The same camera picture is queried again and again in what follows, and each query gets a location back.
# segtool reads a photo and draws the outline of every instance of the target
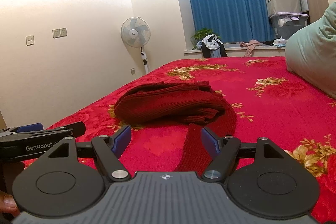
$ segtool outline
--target standing fan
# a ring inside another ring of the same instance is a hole
[[[123,42],[131,47],[140,48],[146,74],[148,73],[148,63],[143,47],[147,44],[150,37],[151,31],[149,30],[149,26],[140,17],[131,17],[121,26],[121,39]]]

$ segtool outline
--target cardboard box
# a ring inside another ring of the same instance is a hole
[[[300,0],[266,0],[268,16],[279,12],[301,14]]]

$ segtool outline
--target pink clothing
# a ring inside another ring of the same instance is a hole
[[[240,47],[247,47],[245,57],[251,57],[252,52],[256,46],[260,45],[260,42],[254,39],[251,39],[250,42],[245,43],[245,42],[240,42]]]

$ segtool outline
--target green plant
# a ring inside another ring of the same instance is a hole
[[[201,30],[198,30],[193,38],[195,38],[195,40],[198,41],[202,41],[204,37],[206,37],[207,35],[211,35],[213,34],[213,29],[207,29],[207,28],[203,28]]]

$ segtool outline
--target clothes pile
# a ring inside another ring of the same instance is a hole
[[[196,48],[202,50],[204,58],[227,57],[223,42],[214,33],[199,41]]]
[[[251,39],[248,43],[240,42],[240,47],[247,47],[245,57],[251,57],[254,48],[259,45],[260,42],[254,39]]]

